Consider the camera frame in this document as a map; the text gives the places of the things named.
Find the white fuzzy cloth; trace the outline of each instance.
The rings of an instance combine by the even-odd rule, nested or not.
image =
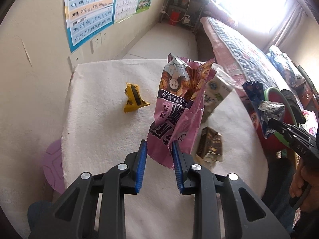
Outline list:
[[[62,137],[65,185],[82,172],[107,172],[138,150],[146,139],[166,60],[114,60],[79,65],[72,77]],[[126,82],[140,85],[151,105],[124,113]],[[235,91],[216,108],[201,129],[210,126],[222,134],[223,162],[212,171],[237,173],[258,195],[266,188],[268,167],[259,139]],[[197,148],[201,129],[194,149]],[[146,161],[143,186],[137,196],[125,196],[127,238],[191,238],[194,197],[182,196],[175,173]]]

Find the window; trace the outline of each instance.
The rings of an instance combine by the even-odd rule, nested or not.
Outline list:
[[[269,33],[287,13],[287,0],[214,0],[243,24]]]

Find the floor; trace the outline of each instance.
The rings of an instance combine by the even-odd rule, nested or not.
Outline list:
[[[172,53],[179,57],[198,60],[195,35],[185,28],[158,23],[148,31],[123,59],[167,59]]]

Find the purple plastic stool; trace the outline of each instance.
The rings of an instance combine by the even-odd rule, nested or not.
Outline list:
[[[65,192],[63,169],[62,169],[62,151],[61,139],[54,141],[47,150],[42,161],[45,178],[50,186],[60,194]]]

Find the yellow wrapper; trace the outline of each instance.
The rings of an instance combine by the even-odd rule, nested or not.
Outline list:
[[[132,112],[136,111],[137,109],[148,106],[149,103],[142,100],[139,94],[139,86],[137,84],[126,83],[125,94],[127,95],[127,103],[124,107],[124,112]]]

